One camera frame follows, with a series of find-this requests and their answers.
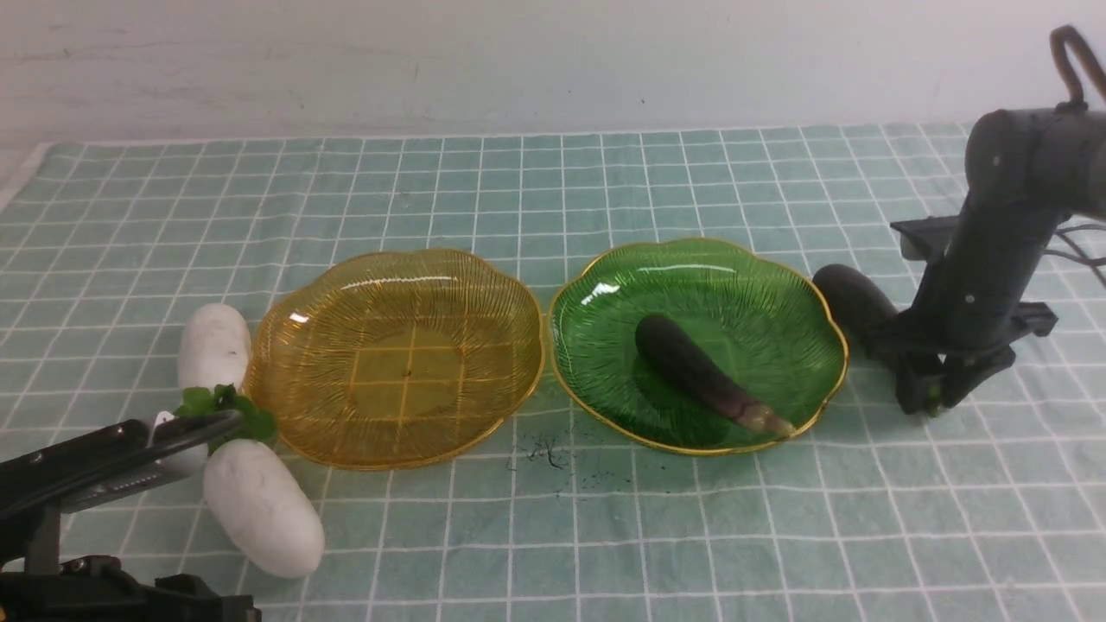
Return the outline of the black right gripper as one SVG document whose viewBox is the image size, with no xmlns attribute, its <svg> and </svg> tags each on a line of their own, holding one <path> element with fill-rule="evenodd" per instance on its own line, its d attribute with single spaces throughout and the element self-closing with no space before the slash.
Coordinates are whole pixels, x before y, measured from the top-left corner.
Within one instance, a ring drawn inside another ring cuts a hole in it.
<svg viewBox="0 0 1106 622">
<path fill-rule="evenodd" d="M 1058 225 L 1056 216 L 943 216 L 890 225 L 904 255 L 925 261 L 912 304 L 868 322 L 877 351 L 900 352 L 895 397 L 904 414 L 952 410 L 1014 364 L 1012 343 L 1054 330 L 1053 310 L 1022 296 Z"/>
</svg>

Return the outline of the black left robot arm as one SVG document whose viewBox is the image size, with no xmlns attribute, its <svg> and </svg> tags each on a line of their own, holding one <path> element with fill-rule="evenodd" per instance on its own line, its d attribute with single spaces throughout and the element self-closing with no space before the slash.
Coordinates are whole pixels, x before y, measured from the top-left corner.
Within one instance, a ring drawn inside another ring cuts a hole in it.
<svg viewBox="0 0 1106 622">
<path fill-rule="evenodd" d="M 83 514 L 200 473 L 210 442 L 240 428 L 241 413 L 168 412 L 111 422 L 3 462 L 4 621 L 260 621 L 249 595 L 218 593 L 200 576 L 131 574 L 131 528 Z"/>
</svg>

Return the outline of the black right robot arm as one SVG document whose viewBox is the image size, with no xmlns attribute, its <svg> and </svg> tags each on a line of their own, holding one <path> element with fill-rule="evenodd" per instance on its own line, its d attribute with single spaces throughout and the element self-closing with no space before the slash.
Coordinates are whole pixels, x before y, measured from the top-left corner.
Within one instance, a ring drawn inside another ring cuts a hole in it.
<svg viewBox="0 0 1106 622">
<path fill-rule="evenodd" d="M 1100 111 L 992 111 L 967 142 L 960 212 L 893 224 L 924 260 L 924 278 L 868 342 L 895 357 L 902 412 L 952 410 L 1013 365 L 1015 342 L 1054 330 L 1048 305 L 1023 296 L 1071 218 L 1103 221 L 1104 136 Z"/>
</svg>

